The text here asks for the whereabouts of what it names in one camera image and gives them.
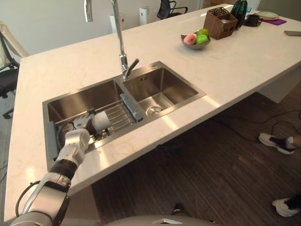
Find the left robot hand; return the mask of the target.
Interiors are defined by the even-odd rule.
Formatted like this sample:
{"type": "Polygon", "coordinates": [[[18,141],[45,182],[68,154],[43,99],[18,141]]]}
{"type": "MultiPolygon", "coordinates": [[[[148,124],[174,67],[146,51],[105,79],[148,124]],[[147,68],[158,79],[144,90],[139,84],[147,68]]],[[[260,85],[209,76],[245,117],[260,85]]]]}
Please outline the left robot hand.
{"type": "Polygon", "coordinates": [[[90,135],[95,135],[96,130],[92,124],[92,119],[94,118],[94,116],[95,116],[95,110],[94,110],[94,108],[92,108],[92,109],[88,110],[87,113],[76,118],[73,121],[74,128],[75,129],[86,129],[90,135]]]}

